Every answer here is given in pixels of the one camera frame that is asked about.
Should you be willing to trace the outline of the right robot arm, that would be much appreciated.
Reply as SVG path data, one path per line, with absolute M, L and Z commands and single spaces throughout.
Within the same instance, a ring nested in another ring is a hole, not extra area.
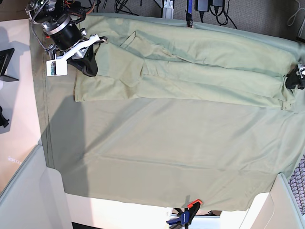
M 77 26 L 97 10 L 101 2 L 94 0 L 89 3 L 89 7 L 83 7 L 76 0 L 31 0 L 28 3 L 25 11 L 30 19 L 30 28 L 33 30 L 34 25 L 41 25 L 46 37 L 53 40 L 49 46 L 39 41 L 50 56 L 46 62 L 48 77 L 67 75 L 68 65 L 88 77 L 97 75 L 94 46 L 106 43 L 107 38 L 96 34 L 88 37 L 86 29 Z

